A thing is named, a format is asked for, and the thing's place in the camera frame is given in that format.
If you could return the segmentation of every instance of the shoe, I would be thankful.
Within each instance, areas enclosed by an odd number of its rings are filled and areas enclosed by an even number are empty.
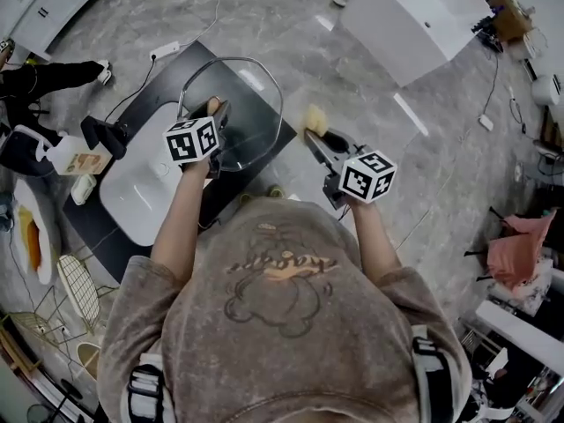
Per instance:
[[[104,68],[102,72],[98,75],[98,81],[105,85],[112,78],[112,71],[110,70],[110,63],[108,60],[97,61],[100,66]]]

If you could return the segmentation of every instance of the white sink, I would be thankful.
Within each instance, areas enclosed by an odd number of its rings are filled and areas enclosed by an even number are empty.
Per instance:
[[[162,133],[176,121],[178,103],[160,107],[127,145],[100,185],[100,200],[139,246],[152,246],[173,201],[182,171],[170,161]]]
[[[454,58],[492,15],[486,0],[350,0],[341,21],[405,86]]]

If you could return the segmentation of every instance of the shoulder strap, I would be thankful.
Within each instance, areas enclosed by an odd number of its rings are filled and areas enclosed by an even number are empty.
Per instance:
[[[173,402],[165,385],[162,355],[141,354],[120,403],[122,423],[175,423]]]
[[[412,357],[419,386],[421,423],[452,423],[460,408],[461,383],[452,356],[427,336],[427,327],[412,326]]]

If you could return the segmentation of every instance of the black pants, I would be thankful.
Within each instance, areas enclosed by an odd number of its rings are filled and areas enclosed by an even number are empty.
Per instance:
[[[38,116],[29,106],[45,94],[66,88],[76,88],[93,82],[104,70],[94,61],[71,64],[25,65],[16,70],[2,72],[3,88],[10,95],[4,99],[8,121],[12,128],[25,125],[43,135],[53,145],[61,138],[56,131],[46,129],[38,122]]]

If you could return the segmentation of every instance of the yellow sponge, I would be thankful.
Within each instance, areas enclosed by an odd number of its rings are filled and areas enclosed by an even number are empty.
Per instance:
[[[314,131],[319,137],[327,133],[329,124],[325,112],[315,105],[309,105],[308,111],[303,118],[304,129]]]

